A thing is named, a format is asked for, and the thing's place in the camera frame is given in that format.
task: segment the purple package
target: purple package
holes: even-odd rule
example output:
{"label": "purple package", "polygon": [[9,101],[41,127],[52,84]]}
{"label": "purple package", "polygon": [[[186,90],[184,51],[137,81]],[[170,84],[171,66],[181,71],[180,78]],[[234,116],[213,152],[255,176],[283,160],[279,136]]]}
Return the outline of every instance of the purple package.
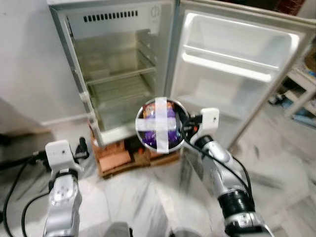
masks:
{"label": "purple package", "polygon": [[[144,119],[153,119],[155,118],[155,108],[156,104],[151,103],[148,105],[145,105],[143,108],[143,116]],[[175,118],[176,114],[173,109],[173,103],[167,102],[167,117],[168,118]],[[180,139],[180,134],[178,133],[177,130],[169,130],[168,131],[168,141],[169,145],[175,145],[179,142]],[[145,132],[145,137],[143,138],[143,142],[148,144],[151,147],[157,146],[157,141],[156,141],[156,132],[155,131],[146,131]]]}

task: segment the wooden pallet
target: wooden pallet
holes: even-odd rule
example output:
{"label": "wooden pallet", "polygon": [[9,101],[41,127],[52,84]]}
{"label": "wooden pallet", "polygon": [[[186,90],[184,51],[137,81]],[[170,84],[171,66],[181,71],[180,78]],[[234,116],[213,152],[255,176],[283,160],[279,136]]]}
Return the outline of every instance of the wooden pallet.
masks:
{"label": "wooden pallet", "polygon": [[143,146],[131,149],[125,145],[126,141],[99,148],[94,144],[94,137],[91,137],[91,140],[99,176],[104,178],[140,167],[168,164],[179,159],[177,152],[165,155],[154,153]]}

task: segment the refrigerator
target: refrigerator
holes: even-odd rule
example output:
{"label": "refrigerator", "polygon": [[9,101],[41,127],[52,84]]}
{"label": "refrigerator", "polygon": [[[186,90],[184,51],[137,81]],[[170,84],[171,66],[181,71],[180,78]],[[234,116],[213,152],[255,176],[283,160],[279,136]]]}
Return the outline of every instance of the refrigerator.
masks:
{"label": "refrigerator", "polygon": [[312,40],[316,23],[212,0],[47,0],[98,146],[133,136],[166,96],[220,110],[229,148]]}

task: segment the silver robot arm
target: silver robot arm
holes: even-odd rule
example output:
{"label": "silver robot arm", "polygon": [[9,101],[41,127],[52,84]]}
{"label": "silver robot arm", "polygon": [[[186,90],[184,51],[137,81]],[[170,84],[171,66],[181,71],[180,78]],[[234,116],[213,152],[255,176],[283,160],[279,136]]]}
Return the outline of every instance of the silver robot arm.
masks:
{"label": "silver robot arm", "polygon": [[[202,109],[201,116],[193,119],[196,126],[189,134],[190,144],[209,153],[225,166],[234,169],[234,159],[209,134],[218,127],[218,109]],[[219,162],[211,159],[210,177],[225,219],[225,232],[231,237],[273,237],[262,217],[255,212],[252,195],[242,182]],[[234,171],[241,178],[239,171]]]}
{"label": "silver robot arm", "polygon": [[45,150],[52,172],[43,236],[78,237],[82,201],[78,176],[82,168],[75,163],[67,140],[48,143]]}

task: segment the wire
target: wire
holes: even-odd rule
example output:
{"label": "wire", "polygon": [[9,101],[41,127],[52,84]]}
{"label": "wire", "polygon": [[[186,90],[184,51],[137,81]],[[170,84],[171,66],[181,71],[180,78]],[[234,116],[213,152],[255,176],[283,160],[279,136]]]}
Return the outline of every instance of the wire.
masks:
{"label": "wire", "polygon": [[215,160],[216,162],[218,162],[221,166],[223,166],[224,168],[226,168],[229,172],[231,172],[241,183],[242,185],[245,187],[246,191],[248,192],[249,194],[249,198],[250,200],[252,201],[253,205],[254,205],[254,200],[253,200],[253,197],[252,197],[252,190],[251,190],[251,184],[250,184],[250,178],[249,178],[249,175],[248,175],[248,172],[246,170],[246,168],[243,166],[243,164],[237,160],[236,158],[233,157],[234,160],[236,160],[242,167],[245,175],[246,175],[246,179],[247,179],[247,182],[248,182],[248,185],[246,185],[246,183],[232,170],[230,169],[228,166],[226,166],[223,162],[221,162],[220,160],[218,160],[217,158],[215,158],[214,156],[211,156],[209,154],[209,152],[206,152],[204,150],[202,150],[201,148],[199,148],[198,146],[195,146],[194,144],[191,144],[190,141],[188,140],[187,136],[186,136],[186,133],[184,131],[184,128],[186,126],[188,126],[190,120],[186,120],[183,125],[182,125],[182,128],[181,128],[181,135],[183,136],[183,139],[185,140],[185,142],[187,142],[192,148],[198,150],[200,153],[202,153],[203,155]]}
{"label": "wire", "polygon": [[32,202],[34,202],[34,201],[36,201],[37,199],[40,199],[40,198],[42,198],[42,197],[44,197],[44,196],[46,196],[46,195],[48,195],[48,194],[49,194],[49,192],[44,193],[44,194],[41,194],[41,195],[39,195],[39,196],[33,198],[33,199],[30,200],[30,201],[26,204],[26,206],[24,207],[23,212],[22,212],[22,217],[21,217],[21,227],[22,227],[22,232],[23,232],[23,236],[24,236],[24,237],[28,237],[27,234],[26,234],[26,231],[25,231],[25,215],[26,215],[26,211],[28,210],[28,208],[29,208],[29,206],[32,204]]}
{"label": "wire", "polygon": [[8,203],[9,203],[9,199],[14,191],[14,188],[17,184],[17,182],[19,181],[19,178],[23,172],[23,170],[25,169],[25,167],[27,166],[27,164],[29,162],[31,162],[33,159],[35,158],[35,156],[32,156],[31,158],[29,158],[24,164],[23,166],[21,167],[19,173],[17,174],[12,186],[11,186],[11,189],[8,193],[8,195],[6,196],[5,198],[5,201],[4,201],[4,205],[3,205],[3,225],[4,225],[4,229],[6,231],[6,233],[8,234],[9,237],[14,237],[10,231],[10,228],[9,228],[9,225],[8,225],[8,222],[7,222],[7,216],[6,216],[6,211],[7,211],[7,208],[8,208]]}

